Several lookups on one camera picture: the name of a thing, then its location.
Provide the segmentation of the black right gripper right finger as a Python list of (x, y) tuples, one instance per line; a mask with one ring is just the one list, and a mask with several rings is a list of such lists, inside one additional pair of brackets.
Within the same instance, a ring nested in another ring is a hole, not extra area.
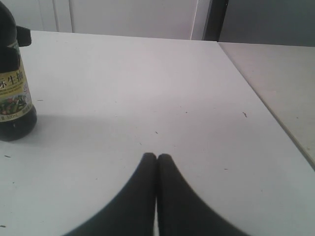
[(157, 159), (157, 220), (161, 236), (247, 235), (205, 204), (169, 154)]

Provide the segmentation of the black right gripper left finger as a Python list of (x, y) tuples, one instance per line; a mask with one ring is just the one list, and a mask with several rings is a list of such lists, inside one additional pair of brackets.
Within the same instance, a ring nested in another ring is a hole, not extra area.
[(152, 236), (156, 205), (157, 157), (143, 154), (121, 191), (96, 215), (67, 236)]

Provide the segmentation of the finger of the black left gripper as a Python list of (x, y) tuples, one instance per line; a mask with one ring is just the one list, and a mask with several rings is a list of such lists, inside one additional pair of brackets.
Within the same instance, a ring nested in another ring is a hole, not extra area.
[(27, 47), (32, 44), (31, 30), (25, 27), (16, 26), (16, 41), (19, 47)]

